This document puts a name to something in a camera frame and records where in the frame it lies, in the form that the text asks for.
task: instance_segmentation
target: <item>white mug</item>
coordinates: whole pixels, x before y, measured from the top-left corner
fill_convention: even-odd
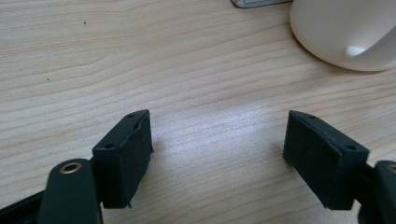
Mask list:
[[[290,24],[320,59],[359,71],[396,67],[396,0],[294,0]]]

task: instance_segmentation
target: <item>wood grain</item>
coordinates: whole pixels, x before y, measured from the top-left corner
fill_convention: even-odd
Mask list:
[[[357,223],[282,159],[288,111],[315,114],[396,160],[396,71],[324,63],[293,38],[290,4],[228,0],[0,3],[0,207],[130,112],[155,153],[132,209],[105,223]]]

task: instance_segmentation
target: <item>wooden table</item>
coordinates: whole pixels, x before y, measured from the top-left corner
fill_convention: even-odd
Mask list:
[[[290,4],[229,0],[0,3],[0,207],[89,159],[124,115],[149,109],[155,153],[132,209],[105,223],[357,223],[282,158],[288,111],[314,114],[396,160],[396,70],[322,62]]]

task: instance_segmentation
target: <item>mug handle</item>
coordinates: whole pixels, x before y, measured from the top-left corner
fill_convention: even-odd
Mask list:
[[[396,25],[370,48],[348,46],[346,57],[368,71],[387,70],[396,66]]]

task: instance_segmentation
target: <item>gray metal object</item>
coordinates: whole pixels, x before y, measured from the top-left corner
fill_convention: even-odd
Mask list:
[[[232,0],[238,7],[263,7],[291,1],[292,0]]]

